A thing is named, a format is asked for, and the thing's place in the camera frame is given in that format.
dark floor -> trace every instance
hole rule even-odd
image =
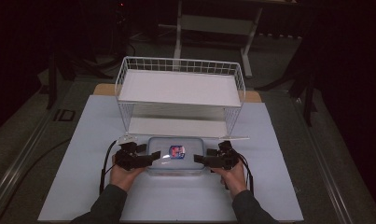
[[[167,41],[153,44],[135,40],[132,45],[136,56],[173,57],[174,54],[174,46]],[[280,77],[298,45],[298,39],[276,40],[258,36],[249,53],[254,77],[245,80],[247,89],[253,90]],[[182,58],[241,62],[239,49],[193,47],[189,44],[183,46]],[[105,72],[115,76],[118,68],[109,68]],[[37,93],[0,129],[0,182],[26,143],[33,143],[34,150],[23,170],[49,148],[71,137],[95,86],[113,82],[84,75],[83,71],[79,73],[74,82],[60,82],[60,97],[55,110],[47,111],[47,95]],[[305,219],[302,223],[376,223],[376,205],[328,114],[321,93],[314,93],[317,111],[312,113],[313,127],[310,128],[302,118],[299,99],[288,96],[289,86],[290,83],[286,83],[271,91],[260,92],[260,95],[269,110],[297,192]],[[54,119],[57,109],[77,113],[72,121],[59,121]],[[42,132],[35,129],[40,123],[46,124]],[[33,133],[38,137],[36,141],[31,138]],[[67,146],[63,144],[50,152],[30,171],[0,223],[37,222]]]

white table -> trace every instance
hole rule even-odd
[[[124,134],[115,96],[92,95],[39,215],[39,221],[69,221],[88,211],[98,197],[100,172],[108,146]],[[255,196],[280,221],[303,220],[282,152],[262,103],[244,104],[233,135],[249,140],[232,145],[249,161]],[[138,144],[149,136],[140,136]],[[205,140],[216,148],[217,140]],[[119,150],[114,147],[112,154]],[[236,218],[220,177],[206,170],[201,176],[139,175],[125,204],[127,222],[231,222]]]

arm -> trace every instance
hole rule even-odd
[[[127,192],[134,179],[141,174],[145,168],[138,168],[126,171],[115,165],[111,170],[109,185],[91,207],[89,213],[72,220],[72,224],[112,224],[119,223],[124,203],[127,199]]]
[[[221,183],[226,184],[233,199],[232,207],[240,224],[278,223],[269,213],[260,207],[254,194],[246,188],[243,163],[239,161],[233,169],[211,168],[222,176]]]

forearm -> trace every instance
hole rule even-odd
[[[249,190],[237,194],[233,200],[233,210],[240,224],[278,223],[269,213],[260,207],[259,202]]]
[[[119,223],[127,192],[114,185],[108,185],[91,207],[89,213],[76,217],[71,223]]]

white wire rack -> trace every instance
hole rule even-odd
[[[238,63],[125,57],[116,84],[129,133],[230,136],[245,98]],[[211,125],[220,131],[208,133]]]

